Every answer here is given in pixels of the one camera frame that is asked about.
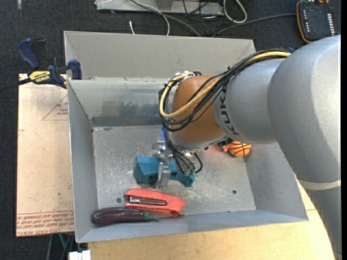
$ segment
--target orange ball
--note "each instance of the orange ball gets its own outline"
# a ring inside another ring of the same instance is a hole
[[[252,146],[251,144],[244,144],[239,141],[233,141],[231,144],[225,146],[225,149],[233,157],[244,157],[250,153]]]

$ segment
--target black wire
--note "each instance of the black wire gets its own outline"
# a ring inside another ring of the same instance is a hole
[[[194,153],[194,156],[199,161],[199,164],[200,164],[200,168],[195,173],[199,173],[202,170],[203,164],[202,164],[202,161],[201,161],[200,157],[197,155],[196,152]]]
[[[180,20],[178,18],[175,18],[173,16],[163,14],[162,12],[155,11],[155,10],[149,8],[149,7],[146,7],[145,5],[142,5],[142,4],[138,3],[138,2],[136,2],[135,0],[130,0],[130,1],[133,2],[134,4],[138,5],[139,7],[143,8],[143,9],[146,9],[147,11],[154,12],[155,14],[158,14],[158,15],[161,15],[161,16],[165,16],[166,18],[169,18],[169,19],[175,20],[177,22],[180,22],[181,24],[187,26],[190,30],[192,30],[198,37],[201,37],[201,35],[192,26],[190,26],[189,24],[185,23],[184,21],[182,21],[182,20]]]
[[[196,8],[195,10],[191,11],[191,12],[188,12],[187,7],[186,7],[186,5],[185,5],[185,0],[182,0],[182,3],[183,3],[183,6],[184,6],[184,11],[185,11],[186,15],[189,16],[189,15],[192,15],[193,13],[195,13],[195,12],[201,10],[202,8],[204,8],[210,1],[211,1],[211,0],[208,0],[208,1],[205,2],[203,5],[200,5],[200,4],[199,4],[199,7]]]
[[[225,75],[220,78],[214,85],[214,87],[212,88],[212,90],[206,94],[206,96],[204,96],[200,102],[196,105],[195,109],[191,112],[191,114],[189,114],[188,116],[186,116],[185,118],[183,118],[180,121],[175,121],[175,122],[170,122],[168,119],[162,117],[162,122],[163,122],[163,126],[169,130],[169,131],[179,131],[183,128],[185,128],[186,126],[188,126],[189,123],[192,122],[193,117],[197,114],[197,112],[218,92],[221,90],[221,88],[223,86],[226,86],[226,84],[229,82],[230,78],[232,78],[233,76],[235,76],[236,74],[238,74],[239,72],[241,72],[242,70],[244,70],[245,68],[247,68],[248,66],[250,66],[251,64],[254,64],[256,62],[259,61],[263,61],[263,60],[268,60],[268,59],[273,59],[273,58],[277,58],[278,56],[267,56],[267,57],[262,57],[259,58],[257,60],[252,60],[249,61],[252,57],[259,55],[259,54],[263,54],[263,53],[267,53],[267,52],[272,52],[272,51],[283,51],[283,52],[288,52],[285,49],[267,49],[267,50],[262,50],[259,51],[257,53],[254,53],[252,55],[250,55],[249,57],[246,57],[245,59],[243,59],[242,61],[240,61],[239,63],[237,63],[233,68],[230,68],[226,73],[224,73]],[[170,128],[169,125],[174,125],[174,124],[183,124],[181,127],[176,127],[176,128]]]
[[[296,16],[296,14],[272,15],[272,16],[267,16],[267,17],[262,17],[262,18],[258,18],[258,19],[246,21],[246,22],[243,22],[243,23],[240,23],[240,24],[232,25],[232,26],[229,26],[229,27],[227,27],[227,28],[221,29],[221,30],[219,30],[217,33],[215,33],[214,35],[212,35],[211,37],[215,37],[215,36],[219,35],[220,33],[224,32],[224,31],[226,31],[226,30],[232,29],[232,28],[234,28],[234,27],[238,27],[238,26],[242,26],[242,25],[247,25],[247,24],[251,24],[251,23],[259,22],[259,21],[264,21],[264,20],[270,20],[270,19],[278,18],[278,17],[287,17],[287,16]]]

